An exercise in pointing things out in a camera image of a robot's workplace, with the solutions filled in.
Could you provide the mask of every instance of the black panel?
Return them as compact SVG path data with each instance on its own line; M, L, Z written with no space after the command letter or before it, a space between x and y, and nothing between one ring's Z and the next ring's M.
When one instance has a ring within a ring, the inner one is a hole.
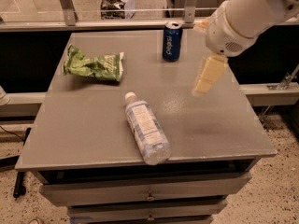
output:
M299 64L299 26L275 26L229 64L240 84L279 83Z
M6 92L47 91L70 32L0 33L0 85Z

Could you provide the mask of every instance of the green chip bag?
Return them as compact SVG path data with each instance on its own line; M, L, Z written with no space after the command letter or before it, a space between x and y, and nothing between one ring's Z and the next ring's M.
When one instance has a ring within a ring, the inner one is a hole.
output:
M121 81L123 52L118 55L88 58L80 49L70 45L67 56L68 58L64 62L64 75L73 74L83 77L96 77L99 80Z

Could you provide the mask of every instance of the speckled floor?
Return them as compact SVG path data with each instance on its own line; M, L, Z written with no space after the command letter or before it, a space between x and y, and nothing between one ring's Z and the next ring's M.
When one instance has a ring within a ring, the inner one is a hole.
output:
M252 179L236 195L228 197L228 206L214 216L212 224L299 223L299 140L292 126L280 114L267 119L268 135L278 154L262 159L252 169ZM0 157L18 153L22 143L0 132ZM55 207L39 193L40 183L27 173L27 193L12 196L16 172L0 173L0 223L27 224L40 217L45 224L69 223L66 208Z

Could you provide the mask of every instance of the black cable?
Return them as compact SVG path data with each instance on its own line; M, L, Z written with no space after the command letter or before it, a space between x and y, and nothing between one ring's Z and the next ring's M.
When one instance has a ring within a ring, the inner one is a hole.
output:
M6 132L6 133L10 133L10 134L13 134L13 135L18 136L18 137L24 142L24 139L23 139L22 137L20 137L19 135L17 135L16 133L11 132L11 131L7 131L7 130L4 129L1 125L0 125L0 128L1 128L4 132Z

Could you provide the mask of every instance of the can top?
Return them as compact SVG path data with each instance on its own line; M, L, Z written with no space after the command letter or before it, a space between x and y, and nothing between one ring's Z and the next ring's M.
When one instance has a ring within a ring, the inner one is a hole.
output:
M169 28L169 29L178 29L181 27L181 24L179 24L178 22L176 21L169 21L165 27Z

